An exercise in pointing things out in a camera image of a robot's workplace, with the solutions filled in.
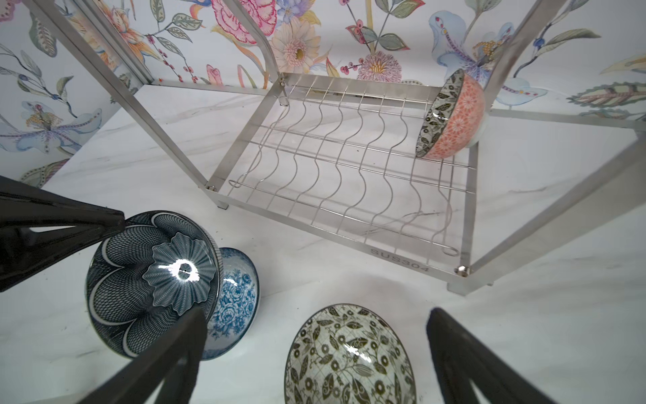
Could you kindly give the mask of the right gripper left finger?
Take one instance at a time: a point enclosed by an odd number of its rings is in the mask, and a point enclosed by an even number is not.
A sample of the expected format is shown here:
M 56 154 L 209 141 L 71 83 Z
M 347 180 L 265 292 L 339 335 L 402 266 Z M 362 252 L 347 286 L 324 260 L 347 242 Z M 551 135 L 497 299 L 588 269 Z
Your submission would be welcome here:
M 144 403 L 154 390 L 159 390 L 156 403 L 189 402 L 197 383 L 206 337 L 204 313 L 195 307 L 81 402 Z

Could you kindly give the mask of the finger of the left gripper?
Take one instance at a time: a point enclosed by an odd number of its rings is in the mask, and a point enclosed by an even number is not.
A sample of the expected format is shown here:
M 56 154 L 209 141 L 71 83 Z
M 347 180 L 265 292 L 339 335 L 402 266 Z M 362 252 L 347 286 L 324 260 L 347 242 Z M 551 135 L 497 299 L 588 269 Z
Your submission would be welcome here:
M 1 291 L 124 229 L 120 210 L 1 178 Z

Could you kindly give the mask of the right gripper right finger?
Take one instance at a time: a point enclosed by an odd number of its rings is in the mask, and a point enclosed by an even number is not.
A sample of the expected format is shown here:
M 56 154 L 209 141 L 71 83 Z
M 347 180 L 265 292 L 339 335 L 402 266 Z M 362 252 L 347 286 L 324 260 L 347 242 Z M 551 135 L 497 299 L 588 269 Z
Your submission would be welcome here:
M 432 309 L 426 333 L 444 402 L 478 403 L 476 391 L 491 403 L 553 402 L 444 309 Z

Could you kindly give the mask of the dark blue patterned bowl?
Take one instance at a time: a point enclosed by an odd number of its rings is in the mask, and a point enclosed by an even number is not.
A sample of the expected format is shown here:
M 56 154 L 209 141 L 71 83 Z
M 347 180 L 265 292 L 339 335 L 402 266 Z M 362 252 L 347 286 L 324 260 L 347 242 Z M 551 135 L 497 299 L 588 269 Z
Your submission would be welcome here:
M 134 359 L 193 308 L 209 319 L 223 279 L 220 249 L 203 227 L 176 212 L 145 211 L 99 244 L 87 310 L 99 338 Z

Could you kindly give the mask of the olive leaf pattern bowl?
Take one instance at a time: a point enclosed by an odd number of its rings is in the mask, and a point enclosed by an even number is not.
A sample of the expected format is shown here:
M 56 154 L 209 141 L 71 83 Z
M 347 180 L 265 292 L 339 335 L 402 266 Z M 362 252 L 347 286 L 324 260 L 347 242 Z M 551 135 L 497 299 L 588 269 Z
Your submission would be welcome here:
M 291 343 L 286 403 L 416 403 L 410 359 L 393 328 L 354 304 L 325 307 Z

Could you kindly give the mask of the pink leaf pattern bowl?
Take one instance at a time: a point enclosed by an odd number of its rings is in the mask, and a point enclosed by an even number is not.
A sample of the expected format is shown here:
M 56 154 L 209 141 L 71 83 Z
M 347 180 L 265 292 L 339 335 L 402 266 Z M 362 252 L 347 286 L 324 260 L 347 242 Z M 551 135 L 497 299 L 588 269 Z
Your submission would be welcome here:
M 463 69 L 455 71 L 425 114 L 416 157 L 441 160 L 462 151 L 474 138 L 485 112 L 482 87 Z

